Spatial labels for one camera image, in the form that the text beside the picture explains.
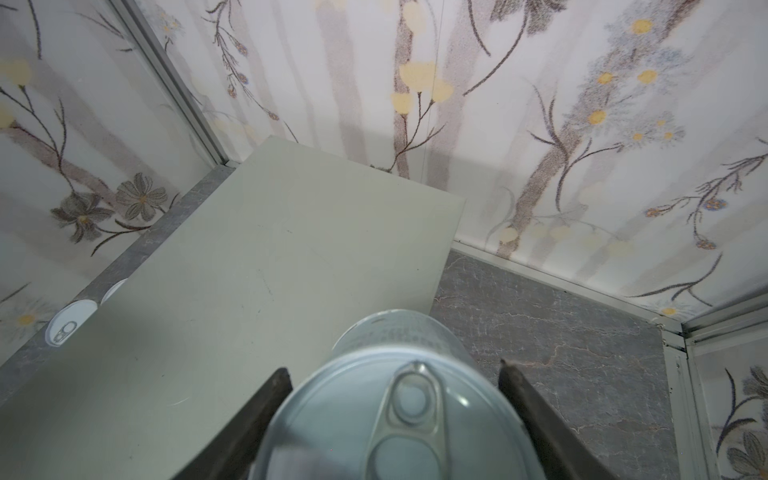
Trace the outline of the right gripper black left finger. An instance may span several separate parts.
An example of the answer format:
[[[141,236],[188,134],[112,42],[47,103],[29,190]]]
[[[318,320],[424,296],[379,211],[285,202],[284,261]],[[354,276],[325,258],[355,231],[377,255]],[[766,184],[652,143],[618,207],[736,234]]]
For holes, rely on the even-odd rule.
[[[287,368],[262,384],[215,438],[174,479],[244,479],[267,427],[293,390]]]

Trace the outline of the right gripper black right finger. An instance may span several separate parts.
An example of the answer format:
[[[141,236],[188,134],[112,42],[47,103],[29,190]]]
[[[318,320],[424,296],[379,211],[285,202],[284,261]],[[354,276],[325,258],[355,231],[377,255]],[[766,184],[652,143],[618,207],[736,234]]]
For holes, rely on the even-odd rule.
[[[498,388],[525,425],[547,479],[616,479],[579,440],[516,364],[506,360],[501,360],[500,364]]]

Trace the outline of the teal brown label can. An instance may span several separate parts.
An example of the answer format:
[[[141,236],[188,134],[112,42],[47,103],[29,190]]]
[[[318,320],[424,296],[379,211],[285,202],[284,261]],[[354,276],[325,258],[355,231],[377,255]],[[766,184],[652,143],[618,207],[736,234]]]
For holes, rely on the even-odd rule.
[[[272,418],[252,479],[541,479],[510,402],[434,318],[351,326]]]

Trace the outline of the green label can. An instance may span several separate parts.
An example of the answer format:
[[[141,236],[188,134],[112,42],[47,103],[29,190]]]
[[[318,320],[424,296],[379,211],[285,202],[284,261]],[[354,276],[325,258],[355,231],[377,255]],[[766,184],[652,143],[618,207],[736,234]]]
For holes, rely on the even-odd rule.
[[[107,301],[107,300],[108,300],[108,299],[109,299],[111,296],[113,296],[113,295],[116,293],[116,291],[117,291],[117,290],[118,290],[118,289],[119,289],[121,286],[123,286],[123,285],[125,284],[125,282],[126,282],[126,281],[127,281],[127,278],[125,278],[125,279],[122,279],[122,280],[119,280],[119,281],[117,281],[116,283],[114,283],[112,286],[110,286],[110,287],[108,288],[108,290],[107,290],[107,291],[104,293],[104,295],[102,296],[102,299],[101,299],[100,303],[101,303],[101,304],[104,304],[104,303],[105,303],[105,302],[106,302],[106,301]]]

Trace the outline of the grey metal counter cabinet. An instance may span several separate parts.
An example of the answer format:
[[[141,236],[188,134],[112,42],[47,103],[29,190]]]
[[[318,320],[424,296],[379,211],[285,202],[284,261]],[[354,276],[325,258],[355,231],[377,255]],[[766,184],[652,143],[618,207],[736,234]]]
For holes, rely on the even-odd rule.
[[[2,406],[2,477],[174,477],[275,370],[428,312],[464,205],[266,140]]]

